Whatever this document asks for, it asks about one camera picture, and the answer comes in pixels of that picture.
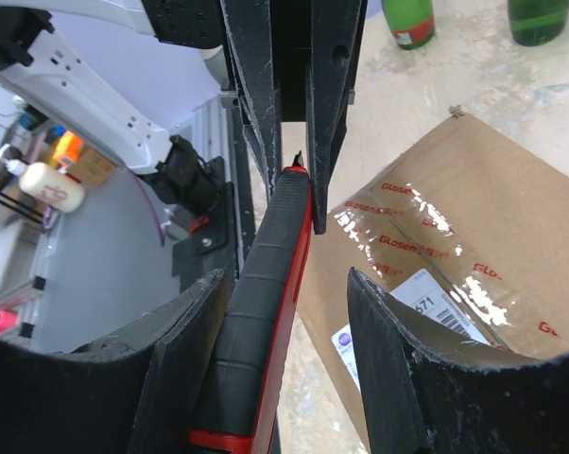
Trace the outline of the brown cardboard express box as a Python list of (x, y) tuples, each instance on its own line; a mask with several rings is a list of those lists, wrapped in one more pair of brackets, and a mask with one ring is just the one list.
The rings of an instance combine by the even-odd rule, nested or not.
[(470, 340), (540, 360), (568, 354), (569, 178), (466, 114), (328, 215), (300, 314), (371, 452), (347, 305), (353, 269)]

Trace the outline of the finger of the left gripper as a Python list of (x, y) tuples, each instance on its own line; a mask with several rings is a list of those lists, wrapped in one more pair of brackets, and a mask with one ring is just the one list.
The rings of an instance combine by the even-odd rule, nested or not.
[(270, 3), (222, 1), (220, 6), (241, 104), (252, 131), (251, 147), (270, 197), (283, 165)]
[(366, 8), (365, 1), (310, 3), (306, 141), (318, 235), (326, 231), (329, 183), (347, 132)]

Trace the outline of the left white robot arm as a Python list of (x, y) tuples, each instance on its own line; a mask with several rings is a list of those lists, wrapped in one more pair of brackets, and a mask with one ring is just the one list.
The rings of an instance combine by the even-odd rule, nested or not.
[(164, 44), (221, 48), (226, 86), (268, 193), (282, 168), (281, 126), (306, 126), (313, 223), (326, 229), (328, 188), (347, 131), (363, 1), (0, 1), (0, 86), (147, 175), (165, 201), (203, 215), (197, 166), (164, 128), (99, 76), (54, 13), (124, 26)]

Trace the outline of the red black utility knife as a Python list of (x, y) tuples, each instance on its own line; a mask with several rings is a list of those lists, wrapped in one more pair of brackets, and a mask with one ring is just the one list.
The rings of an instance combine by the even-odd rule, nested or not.
[(302, 156), (277, 181), (217, 335), (188, 434), (189, 453), (268, 453), (312, 235)]

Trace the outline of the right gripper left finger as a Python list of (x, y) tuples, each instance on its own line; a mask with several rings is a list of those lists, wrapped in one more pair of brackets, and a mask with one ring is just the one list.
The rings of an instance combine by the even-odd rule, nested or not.
[(215, 270), (70, 354), (0, 339), (0, 453), (185, 452), (227, 302)]

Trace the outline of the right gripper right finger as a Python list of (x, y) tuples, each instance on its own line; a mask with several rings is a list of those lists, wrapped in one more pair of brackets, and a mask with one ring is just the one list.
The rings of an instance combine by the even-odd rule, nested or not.
[(569, 353), (463, 337), (350, 270), (347, 305), (373, 453), (569, 453)]

